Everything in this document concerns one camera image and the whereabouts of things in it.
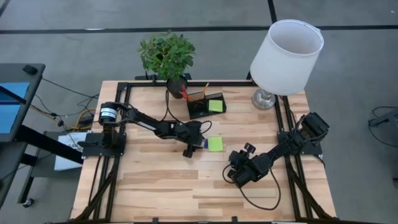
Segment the table lamp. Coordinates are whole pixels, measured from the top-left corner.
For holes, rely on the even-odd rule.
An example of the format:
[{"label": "table lamp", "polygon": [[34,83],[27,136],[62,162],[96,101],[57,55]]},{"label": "table lamp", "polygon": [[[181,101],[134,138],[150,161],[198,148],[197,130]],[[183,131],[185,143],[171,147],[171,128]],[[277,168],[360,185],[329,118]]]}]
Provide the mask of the table lamp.
[{"label": "table lamp", "polygon": [[254,106],[266,110],[274,105],[275,95],[304,90],[322,47],[316,27],[292,19],[274,23],[250,66],[260,87],[252,98]]}]

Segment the wooden tabletop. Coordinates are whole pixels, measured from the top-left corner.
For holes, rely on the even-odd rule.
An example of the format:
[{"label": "wooden tabletop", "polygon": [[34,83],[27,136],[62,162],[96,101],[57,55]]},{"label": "wooden tabletop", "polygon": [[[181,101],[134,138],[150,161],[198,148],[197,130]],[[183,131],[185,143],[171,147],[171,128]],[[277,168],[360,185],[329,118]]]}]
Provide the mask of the wooden tabletop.
[{"label": "wooden tabletop", "polygon": [[[95,120],[98,120],[100,105],[106,101],[114,101],[117,83],[103,82]],[[278,159],[272,168],[282,191],[280,205],[274,211],[253,207],[243,199],[233,184],[226,183],[221,176],[223,168],[228,165],[229,154],[233,150],[241,150],[246,142],[257,148],[256,154],[268,152],[277,144],[275,109],[261,111],[252,105],[251,97],[256,89],[254,86],[207,89],[206,94],[222,91],[227,112],[198,120],[213,122],[204,137],[221,136],[223,152],[199,149],[188,159],[182,156],[186,144],[175,140],[161,140],[152,131],[135,124],[127,124],[126,151],[120,161],[111,221],[151,221],[152,217],[159,217],[163,222],[215,222],[230,221],[232,216],[237,216],[239,221],[294,220],[283,158]],[[166,110],[165,90],[165,87],[133,87],[130,103],[139,111],[155,119],[162,119]],[[188,88],[189,93],[201,90],[199,87]],[[304,92],[290,96],[289,101],[297,118],[310,111]],[[189,120],[184,100],[176,100],[170,96],[169,105],[174,116],[182,121]],[[283,106],[281,111],[287,127]],[[102,127],[95,123],[93,131],[101,132]],[[79,215],[88,203],[97,160],[97,157],[90,157],[84,161],[72,218]],[[302,156],[302,160],[309,191],[325,211],[334,216],[335,209],[322,163],[313,156]],[[95,188],[98,186],[100,170],[101,165]],[[250,200],[263,207],[273,207],[278,198],[277,187],[271,175],[265,176],[259,182],[246,184],[243,190]],[[297,192],[304,217],[301,193],[299,190]],[[106,200],[103,200],[99,217],[104,217],[105,205]]]}]

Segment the floor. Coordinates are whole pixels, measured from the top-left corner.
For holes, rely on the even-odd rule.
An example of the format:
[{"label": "floor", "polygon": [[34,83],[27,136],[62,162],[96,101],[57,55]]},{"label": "floor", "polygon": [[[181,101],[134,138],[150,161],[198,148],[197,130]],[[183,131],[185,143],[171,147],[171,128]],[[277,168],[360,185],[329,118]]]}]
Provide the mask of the floor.
[{"label": "floor", "polygon": [[[269,26],[265,0],[6,0],[0,30],[188,26]],[[274,0],[278,19],[316,26],[398,24],[395,0]],[[197,49],[194,79],[243,79],[266,31],[183,32]],[[94,95],[103,80],[132,80],[144,70],[136,49],[151,33],[0,34],[0,62],[44,63],[44,77]],[[330,126],[322,142],[326,173],[341,219],[396,223],[398,149],[377,142],[368,129],[371,110],[397,105],[397,29],[324,30],[325,47],[306,87],[310,109]],[[42,82],[37,94],[57,113],[74,113],[84,99]],[[34,105],[41,107],[35,99]],[[76,117],[65,118],[74,124]],[[29,111],[24,124],[61,131]],[[373,129],[398,145],[389,125]],[[62,222],[69,215],[78,176],[36,179],[31,208],[16,204],[28,168],[21,169],[0,210],[0,224]]]}]

